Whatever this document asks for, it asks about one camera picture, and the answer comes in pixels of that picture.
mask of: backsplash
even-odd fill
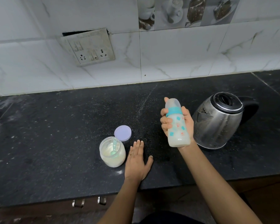
[[[170,1],[0,0],[0,96],[280,69],[280,0]],[[57,38],[100,28],[116,60],[76,67]]]

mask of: dark clothing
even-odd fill
[[[146,216],[139,224],[203,224],[187,216],[171,212],[157,211]]]

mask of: scoop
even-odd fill
[[[111,151],[111,155],[114,155],[116,153],[116,144],[117,144],[117,140],[116,138],[113,139],[113,151]]]

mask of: switch plate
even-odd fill
[[[59,42],[78,67],[115,60],[106,28],[61,37]]]

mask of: person's left hand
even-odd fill
[[[151,165],[153,164],[153,156],[149,156],[146,165],[143,161],[143,147],[144,142],[137,140],[131,146],[130,152],[125,164],[125,179],[135,180],[140,183],[149,173]]]

